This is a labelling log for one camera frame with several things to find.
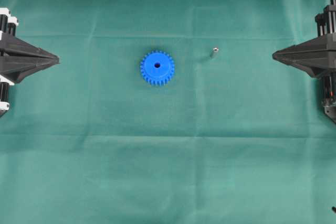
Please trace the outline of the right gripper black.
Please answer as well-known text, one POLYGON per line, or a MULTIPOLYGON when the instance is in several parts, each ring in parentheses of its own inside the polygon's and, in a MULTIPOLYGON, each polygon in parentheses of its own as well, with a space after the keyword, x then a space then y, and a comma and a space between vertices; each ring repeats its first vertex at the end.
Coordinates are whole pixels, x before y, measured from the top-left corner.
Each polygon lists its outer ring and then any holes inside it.
POLYGON ((315 16, 318 37, 298 45, 278 50, 273 59, 307 73, 312 78, 322 77, 324 114, 335 123, 335 59, 297 58, 282 55, 335 51, 335 5, 327 5, 315 16))

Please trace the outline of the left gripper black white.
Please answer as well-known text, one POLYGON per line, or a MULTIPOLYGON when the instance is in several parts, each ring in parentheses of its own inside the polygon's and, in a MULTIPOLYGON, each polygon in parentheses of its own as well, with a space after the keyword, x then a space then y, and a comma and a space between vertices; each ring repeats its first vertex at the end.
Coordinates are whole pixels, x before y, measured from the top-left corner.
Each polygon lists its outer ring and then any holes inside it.
POLYGON ((22 82, 27 76, 59 64, 56 55, 14 37, 18 24, 18 19, 11 15, 10 10, 1 7, 1 51, 10 56, 23 56, 1 57, 1 116, 10 107, 10 86, 22 82))

